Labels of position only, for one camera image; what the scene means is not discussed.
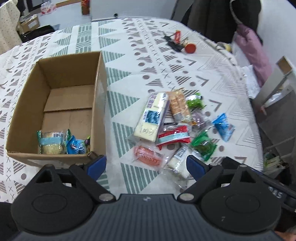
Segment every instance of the tablecloth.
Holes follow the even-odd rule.
[[[0,54],[22,43],[17,31],[20,18],[17,0],[8,0],[0,7]]]
[[[197,45],[194,54],[177,53],[167,35],[181,30]],[[217,150],[208,163],[229,156],[262,169],[258,127],[245,92],[243,74],[233,56],[182,24],[165,19],[125,18],[92,22],[36,38],[0,56],[0,201],[12,202],[38,171],[9,158],[5,142],[18,97],[34,64],[41,58],[102,51],[108,75],[105,113],[107,167],[98,183],[117,197],[121,193],[178,195],[180,188],[156,170],[133,160],[132,132],[148,96],[155,91],[184,88],[199,91],[205,114],[213,120],[226,112],[235,131],[224,142],[215,128],[209,136]],[[166,121],[172,120],[167,113]],[[173,154],[178,145],[162,151]]]

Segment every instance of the screw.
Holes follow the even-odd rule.
[[[103,193],[99,196],[99,199],[103,202],[109,202],[114,198],[111,193]]]
[[[182,193],[179,196],[183,201],[191,201],[194,199],[194,195],[191,193]]]

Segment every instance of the small cardboard box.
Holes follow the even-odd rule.
[[[90,150],[106,154],[104,106],[107,75],[100,52],[39,60],[17,102],[7,137],[8,156],[25,164],[87,163],[87,154],[39,154],[37,131],[70,129],[91,136]]]
[[[38,16],[34,14],[29,20],[22,22],[20,26],[23,33],[39,28],[40,23]]]

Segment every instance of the beige fabric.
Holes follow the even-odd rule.
[[[9,0],[0,7],[0,54],[22,43],[16,26],[20,18],[17,0]]]

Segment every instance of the blue picture on package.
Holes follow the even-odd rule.
[[[145,122],[158,125],[159,115],[160,115],[159,112],[149,110],[148,113],[147,113],[147,117],[146,117]]]

